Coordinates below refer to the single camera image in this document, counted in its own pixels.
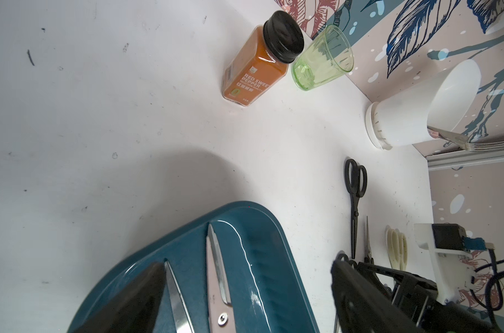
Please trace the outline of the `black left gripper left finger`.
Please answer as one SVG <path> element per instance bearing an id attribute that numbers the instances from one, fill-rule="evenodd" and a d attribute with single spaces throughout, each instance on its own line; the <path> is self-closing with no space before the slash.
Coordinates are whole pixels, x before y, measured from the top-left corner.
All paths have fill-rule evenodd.
<path id="1" fill-rule="evenodd" d="M 166 286 L 163 263 L 153 263 L 76 332 L 153 332 Z"/>

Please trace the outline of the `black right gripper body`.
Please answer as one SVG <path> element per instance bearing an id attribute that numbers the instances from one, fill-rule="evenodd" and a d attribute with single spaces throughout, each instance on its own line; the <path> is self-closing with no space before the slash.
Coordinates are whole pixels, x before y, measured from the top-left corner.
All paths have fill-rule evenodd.
<path id="1" fill-rule="evenodd" d="M 356 270 L 387 302 L 426 332 L 496 332 L 493 324 L 467 312 L 454 302 L 437 301 L 437 285 L 413 273 L 366 262 Z"/>

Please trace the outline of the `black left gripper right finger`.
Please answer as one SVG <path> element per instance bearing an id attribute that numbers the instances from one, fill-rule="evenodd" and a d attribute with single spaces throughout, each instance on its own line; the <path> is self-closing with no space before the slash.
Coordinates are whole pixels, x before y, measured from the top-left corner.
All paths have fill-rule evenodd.
<path id="1" fill-rule="evenodd" d="M 347 261 L 331 267 L 332 295 L 342 332 L 422 332 Z"/>

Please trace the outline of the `small grey scissors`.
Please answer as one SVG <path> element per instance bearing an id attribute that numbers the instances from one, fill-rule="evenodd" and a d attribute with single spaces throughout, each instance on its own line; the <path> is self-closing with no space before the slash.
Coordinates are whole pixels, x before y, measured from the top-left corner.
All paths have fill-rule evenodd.
<path id="1" fill-rule="evenodd" d="M 364 262 L 368 264 L 374 264 L 374 258 L 371 252 L 371 239 L 370 239 L 370 229 L 369 229 L 369 218 L 366 216 L 365 219 L 365 257 Z"/>

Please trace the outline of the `pink handled scissors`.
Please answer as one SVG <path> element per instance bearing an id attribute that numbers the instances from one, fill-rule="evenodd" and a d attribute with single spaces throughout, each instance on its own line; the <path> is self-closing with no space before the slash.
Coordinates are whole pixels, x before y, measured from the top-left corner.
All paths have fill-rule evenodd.
<path id="1" fill-rule="evenodd" d="M 206 236 L 206 279 L 210 332 L 236 333 L 235 315 L 220 243 L 210 223 Z"/>

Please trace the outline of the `black scissors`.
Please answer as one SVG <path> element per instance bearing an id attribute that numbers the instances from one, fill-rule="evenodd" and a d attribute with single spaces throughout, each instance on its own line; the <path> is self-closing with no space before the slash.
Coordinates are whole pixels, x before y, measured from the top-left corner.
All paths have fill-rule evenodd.
<path id="1" fill-rule="evenodd" d="M 347 159 L 344 165 L 344 181 L 351 200 L 351 258 L 356 258 L 358 203 L 367 191 L 367 169 L 354 159 Z"/>

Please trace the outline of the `teal storage tray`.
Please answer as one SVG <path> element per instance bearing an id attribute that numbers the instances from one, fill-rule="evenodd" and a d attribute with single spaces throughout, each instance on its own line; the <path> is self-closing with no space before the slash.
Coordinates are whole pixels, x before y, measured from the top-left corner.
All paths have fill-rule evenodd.
<path id="1" fill-rule="evenodd" d="M 128 256 L 82 302 L 74 332 L 154 262 L 169 262 L 195 332 L 208 332 L 206 238 L 220 243 L 238 332 L 317 332 L 284 231 L 267 208 L 239 201 L 217 208 Z"/>

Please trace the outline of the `metal fork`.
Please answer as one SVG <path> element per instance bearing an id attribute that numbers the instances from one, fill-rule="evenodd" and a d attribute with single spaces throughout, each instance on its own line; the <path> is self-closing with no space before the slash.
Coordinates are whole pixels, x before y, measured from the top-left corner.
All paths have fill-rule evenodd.
<path id="1" fill-rule="evenodd" d="M 442 140 L 446 140 L 452 144 L 457 145 L 464 151 L 482 153 L 504 150 L 504 142 L 472 143 L 469 141 L 469 138 L 467 136 L 459 133 L 442 130 L 432 126 L 428 126 L 427 129 L 431 137 L 438 137 Z"/>

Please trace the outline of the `white utensil holder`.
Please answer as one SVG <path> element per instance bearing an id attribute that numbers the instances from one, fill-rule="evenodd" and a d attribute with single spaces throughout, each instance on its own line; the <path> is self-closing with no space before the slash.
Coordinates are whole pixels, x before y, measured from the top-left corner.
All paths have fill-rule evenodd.
<path id="1" fill-rule="evenodd" d="M 453 130 L 478 94 L 482 79 L 474 60 L 464 60 L 452 69 L 409 87 L 380 102 L 365 114 L 371 143 L 390 150 L 433 139 L 428 128 Z"/>

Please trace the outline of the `green glass cup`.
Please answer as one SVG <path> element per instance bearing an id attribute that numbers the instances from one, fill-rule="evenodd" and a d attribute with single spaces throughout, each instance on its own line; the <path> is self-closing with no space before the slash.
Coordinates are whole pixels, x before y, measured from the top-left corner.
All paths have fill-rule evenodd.
<path id="1" fill-rule="evenodd" d="M 351 72 L 354 65 L 347 37 L 339 27 L 329 25 L 294 62 L 292 78 L 300 89 L 309 91 Z"/>

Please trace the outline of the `orange spice jar black lid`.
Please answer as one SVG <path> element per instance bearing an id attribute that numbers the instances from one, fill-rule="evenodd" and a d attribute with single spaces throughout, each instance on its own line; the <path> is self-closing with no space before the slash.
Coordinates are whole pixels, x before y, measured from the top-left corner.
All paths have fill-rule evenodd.
<path id="1" fill-rule="evenodd" d="M 291 15 L 276 11 L 257 26 L 226 68 L 222 96 L 248 106 L 281 80 L 303 52 L 303 33 Z"/>

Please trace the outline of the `cream handled scissors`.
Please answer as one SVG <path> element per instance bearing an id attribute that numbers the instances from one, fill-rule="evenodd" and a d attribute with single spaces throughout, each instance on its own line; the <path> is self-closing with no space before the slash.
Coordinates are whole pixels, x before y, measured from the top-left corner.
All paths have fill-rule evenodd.
<path id="1" fill-rule="evenodd" d="M 407 268 L 407 238 L 398 229 L 386 226 L 385 241 L 391 268 L 405 271 Z"/>

